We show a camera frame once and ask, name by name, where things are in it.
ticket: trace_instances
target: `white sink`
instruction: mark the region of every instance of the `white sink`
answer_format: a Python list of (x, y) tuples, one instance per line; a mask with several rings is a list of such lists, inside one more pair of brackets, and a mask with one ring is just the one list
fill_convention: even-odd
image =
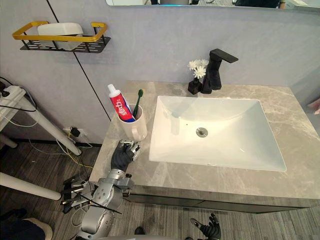
[(287, 170), (259, 100), (158, 96), (149, 160)]

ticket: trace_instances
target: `gray marble countertop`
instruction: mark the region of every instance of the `gray marble countertop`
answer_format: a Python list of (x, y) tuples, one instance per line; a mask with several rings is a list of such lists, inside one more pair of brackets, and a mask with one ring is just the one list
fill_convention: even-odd
[[(140, 105), (148, 135), (141, 141), (141, 155), (127, 173), (137, 186), (205, 191), (279, 198), (320, 199), (320, 138), (290, 88), (282, 86), (228, 85), (212, 94), (192, 95), (187, 83), (130, 81), (122, 93), (135, 103), (138, 90), (145, 89)], [(287, 166), (286, 172), (249, 170), (219, 166), (149, 161), (151, 133), (157, 96), (235, 98), (260, 100)], [(113, 151), (126, 139), (114, 114), (90, 181), (107, 176)]]

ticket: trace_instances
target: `drain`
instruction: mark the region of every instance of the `drain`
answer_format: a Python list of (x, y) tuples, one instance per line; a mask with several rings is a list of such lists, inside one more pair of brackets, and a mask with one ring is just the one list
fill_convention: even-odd
[(195, 130), (195, 133), (200, 137), (200, 138), (205, 138), (206, 136), (208, 136), (208, 130), (205, 129), (204, 127), (198, 127)]

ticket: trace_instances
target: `faucet handle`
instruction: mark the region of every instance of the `faucet handle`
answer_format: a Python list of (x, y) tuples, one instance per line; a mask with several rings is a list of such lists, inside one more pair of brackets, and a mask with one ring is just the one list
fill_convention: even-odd
[(229, 53), (222, 51), (219, 48), (216, 48), (216, 49), (210, 51), (210, 58), (215, 61), (225, 60), (228, 63), (233, 63), (233, 62), (239, 60), (237, 57), (232, 56)]

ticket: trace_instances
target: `green toothbrush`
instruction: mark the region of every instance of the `green toothbrush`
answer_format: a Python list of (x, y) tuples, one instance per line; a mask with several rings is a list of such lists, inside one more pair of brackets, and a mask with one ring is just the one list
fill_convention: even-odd
[(135, 105), (134, 110), (133, 110), (133, 117), (134, 117), (134, 118), (136, 118), (136, 116), (137, 116), (140, 98), (143, 96), (143, 94), (144, 94), (144, 90), (143, 90), (143, 89), (140, 89), (140, 90), (138, 91), (138, 101), (136, 101), (136, 105)]

